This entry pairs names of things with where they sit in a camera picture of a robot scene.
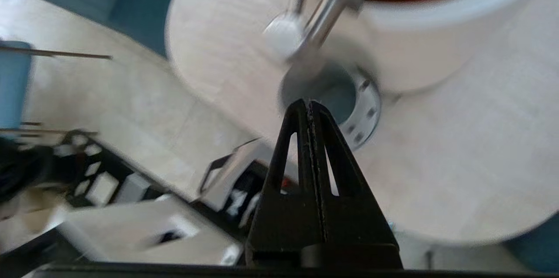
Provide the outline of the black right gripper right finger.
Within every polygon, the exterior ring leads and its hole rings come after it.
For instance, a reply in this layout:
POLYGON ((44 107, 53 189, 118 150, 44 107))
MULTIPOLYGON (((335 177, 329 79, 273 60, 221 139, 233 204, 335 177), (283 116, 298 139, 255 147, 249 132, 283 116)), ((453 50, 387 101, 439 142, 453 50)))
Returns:
POLYGON ((332 115, 310 103, 310 141, 320 241, 312 268, 401 270, 399 245, 332 115))

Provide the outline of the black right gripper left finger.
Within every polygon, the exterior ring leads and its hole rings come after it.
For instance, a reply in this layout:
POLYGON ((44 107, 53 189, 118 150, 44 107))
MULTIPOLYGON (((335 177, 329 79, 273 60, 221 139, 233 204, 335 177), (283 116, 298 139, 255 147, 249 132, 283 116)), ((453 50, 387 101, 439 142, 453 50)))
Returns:
POLYGON ((299 267, 301 251, 323 242, 320 180, 327 163, 316 141, 315 121, 313 105, 304 100, 286 109, 246 241, 250 267, 299 267), (282 194, 292 135, 297 143, 299 191, 282 194))

